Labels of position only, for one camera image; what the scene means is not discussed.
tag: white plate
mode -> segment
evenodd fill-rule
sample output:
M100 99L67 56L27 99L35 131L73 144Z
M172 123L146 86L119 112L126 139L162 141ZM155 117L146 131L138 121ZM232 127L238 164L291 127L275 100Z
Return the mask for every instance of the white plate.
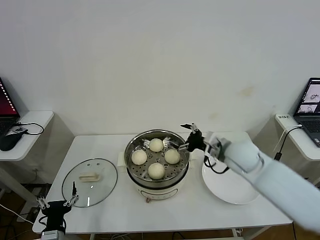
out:
M225 168L226 165L220 161L213 167L217 172ZM210 191L227 203L249 204L259 196L250 183L231 169L223 174L217 174L203 164L202 177Z

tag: robotic arm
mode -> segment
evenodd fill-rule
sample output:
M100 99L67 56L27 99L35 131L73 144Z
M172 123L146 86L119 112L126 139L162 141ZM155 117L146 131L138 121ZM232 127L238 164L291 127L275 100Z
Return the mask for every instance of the robotic arm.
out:
M305 229L320 233L320 191L286 165L261 152L251 141L235 142L209 132L206 138L195 124L181 125L192 130L179 151L204 151L204 164L217 161L245 178L259 193Z

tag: white shelf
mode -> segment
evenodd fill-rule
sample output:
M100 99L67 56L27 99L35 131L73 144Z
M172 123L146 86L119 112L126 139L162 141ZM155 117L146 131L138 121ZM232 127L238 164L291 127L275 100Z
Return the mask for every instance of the white shelf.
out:
M297 125L296 120L288 113L276 114L276 121L279 123L283 130L291 128ZM310 139L303 129L296 129L289 133L289 138L293 144L297 147L300 153L309 161L320 160L320 147Z
M54 116L54 113L52 111L28 111L26 113L21 113L20 115L21 118L19 122L23 124L37 123L43 128L46 128L46 126ZM41 130L36 125L28 125L23 127L29 129L31 133L37 133ZM9 151L0 150L0 162L13 162L22 160L35 144L39 136L40 135L23 135L13 149Z

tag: laptop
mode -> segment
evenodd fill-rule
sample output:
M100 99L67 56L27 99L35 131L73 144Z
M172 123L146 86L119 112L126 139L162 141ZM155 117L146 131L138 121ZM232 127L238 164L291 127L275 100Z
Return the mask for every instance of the laptop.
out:
M0 78L0 137L6 135L19 118L20 115Z
M320 77L309 79L293 118L320 148Z

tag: steamed bun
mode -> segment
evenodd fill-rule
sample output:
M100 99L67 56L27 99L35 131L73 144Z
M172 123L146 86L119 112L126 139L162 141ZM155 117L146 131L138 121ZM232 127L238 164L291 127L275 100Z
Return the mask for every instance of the steamed bun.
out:
M169 149L165 153L164 159L168 164L177 164L180 161L180 153L175 149Z
M164 149L164 143L160 139L154 138L150 141L149 148L151 151L157 153Z
M160 163L152 163L148 168L148 174L154 180L162 179L165 176L165 167Z
M143 150L134 151L131 160L135 165L142 165L147 161L147 154Z

